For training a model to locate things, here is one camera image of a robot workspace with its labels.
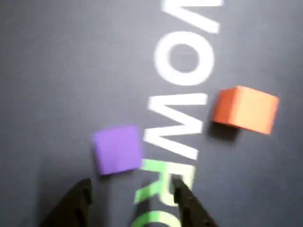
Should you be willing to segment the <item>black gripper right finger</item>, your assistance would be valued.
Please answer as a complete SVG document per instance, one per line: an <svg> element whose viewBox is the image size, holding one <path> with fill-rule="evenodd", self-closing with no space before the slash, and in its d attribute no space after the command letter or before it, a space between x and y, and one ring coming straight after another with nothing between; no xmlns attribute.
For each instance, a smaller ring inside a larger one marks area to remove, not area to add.
<svg viewBox="0 0 303 227"><path fill-rule="evenodd" d="M174 176L171 181L182 227L219 227L180 177Z"/></svg>

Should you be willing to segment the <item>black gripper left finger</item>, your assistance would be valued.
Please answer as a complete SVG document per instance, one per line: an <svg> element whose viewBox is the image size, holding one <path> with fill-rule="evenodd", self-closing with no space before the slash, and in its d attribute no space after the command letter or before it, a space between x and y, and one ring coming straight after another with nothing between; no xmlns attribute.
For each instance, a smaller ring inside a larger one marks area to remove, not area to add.
<svg viewBox="0 0 303 227"><path fill-rule="evenodd" d="M77 182L59 200L41 227L87 227L92 204L92 183L86 178Z"/></svg>

